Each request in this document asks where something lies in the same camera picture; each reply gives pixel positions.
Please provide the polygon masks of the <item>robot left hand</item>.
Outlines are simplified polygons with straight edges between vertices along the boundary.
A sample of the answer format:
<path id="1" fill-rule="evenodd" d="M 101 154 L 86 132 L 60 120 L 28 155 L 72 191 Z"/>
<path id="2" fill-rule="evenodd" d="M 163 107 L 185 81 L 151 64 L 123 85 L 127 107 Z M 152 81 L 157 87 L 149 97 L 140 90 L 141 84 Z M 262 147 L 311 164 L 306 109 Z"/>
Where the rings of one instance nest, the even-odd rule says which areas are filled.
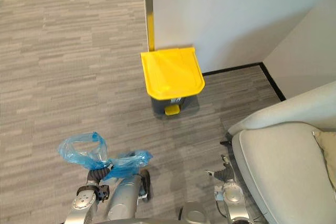
<path id="1" fill-rule="evenodd" d="M 113 169 L 113 165 L 109 165 L 105 168 L 95 169 L 88 171 L 87 184 L 94 183 L 99 184 Z"/>

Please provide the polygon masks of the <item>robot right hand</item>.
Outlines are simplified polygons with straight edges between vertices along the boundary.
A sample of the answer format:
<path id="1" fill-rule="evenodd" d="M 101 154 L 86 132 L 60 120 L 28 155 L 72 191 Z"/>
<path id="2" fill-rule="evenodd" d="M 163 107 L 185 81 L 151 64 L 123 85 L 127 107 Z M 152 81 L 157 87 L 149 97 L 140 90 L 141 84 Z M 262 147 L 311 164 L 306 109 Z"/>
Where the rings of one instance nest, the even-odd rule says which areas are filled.
<path id="1" fill-rule="evenodd" d="M 229 159 L 224 156 L 223 154 L 221 155 L 222 161 L 223 161 L 223 169 L 218 170 L 218 171 L 210 171 L 210 170 L 204 170 L 204 172 L 208 176 L 213 176 L 214 178 L 224 182 L 224 183 L 230 183 L 235 181 L 235 174 L 233 167 L 229 161 Z"/>

